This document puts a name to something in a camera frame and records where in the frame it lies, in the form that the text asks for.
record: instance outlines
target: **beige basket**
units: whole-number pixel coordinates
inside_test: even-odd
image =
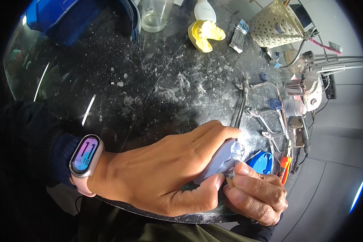
[[[303,40],[300,20],[290,6],[274,0],[249,21],[250,34],[261,47],[273,48]]]

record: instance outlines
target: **smartwatch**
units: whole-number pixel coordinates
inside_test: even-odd
[[[82,138],[71,157],[69,163],[71,178],[82,195],[88,197],[96,195],[88,189],[87,179],[93,175],[103,151],[102,140],[95,134],[88,134]]]

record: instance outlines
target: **dusty table surface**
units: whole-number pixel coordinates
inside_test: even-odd
[[[80,1],[48,36],[30,30],[20,20],[4,58],[14,98],[33,100],[49,63],[36,101],[47,102],[62,119],[81,122],[95,95],[84,128],[100,135],[106,150],[112,152],[146,146],[168,134],[186,133],[214,119],[233,125],[241,102],[241,91],[235,84],[241,83],[243,73],[250,77],[250,84],[261,83],[260,74],[266,73],[281,95],[283,82],[290,74],[274,69],[250,34],[242,53],[229,47],[240,20],[237,11],[226,2],[209,2],[216,12],[217,26],[226,33],[223,41],[210,41],[210,53],[198,51],[187,34],[188,26],[195,21],[196,1],[184,1],[181,7],[174,4],[162,31],[141,30],[137,41],[130,39],[130,22],[118,2],[109,5],[99,1],[98,9],[80,12],[89,17],[78,23],[76,15],[83,11]],[[248,95],[246,107],[268,109],[269,98],[277,98],[274,88],[254,89]],[[265,118],[273,131],[282,130],[276,115]],[[255,118],[243,114],[240,129],[247,142],[247,153],[270,152],[268,140],[261,136],[263,127]],[[277,143],[282,150],[286,142],[281,139]],[[289,177],[288,190],[293,186],[292,180]],[[235,215],[223,205],[223,198],[221,191],[219,205],[212,211],[170,218],[99,197],[122,209],[162,220],[235,221]]]

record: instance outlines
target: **sweater cuff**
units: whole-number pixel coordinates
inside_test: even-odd
[[[80,141],[81,138],[79,137],[67,133],[62,134],[55,140],[50,152],[53,176],[57,181],[73,189],[75,189],[75,186],[70,182],[69,162]]]

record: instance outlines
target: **toothbrush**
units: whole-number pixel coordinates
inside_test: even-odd
[[[309,38],[309,40],[310,40],[310,42],[313,42],[313,43],[317,44],[318,46],[320,46],[320,47],[322,47],[322,48],[324,48],[326,50],[330,50],[330,51],[336,53],[337,55],[341,55],[341,52],[343,51],[342,48],[339,45],[337,45],[337,44],[335,44],[333,42],[329,42],[329,46],[325,46],[325,45],[322,45],[319,42],[315,41],[312,38]]]

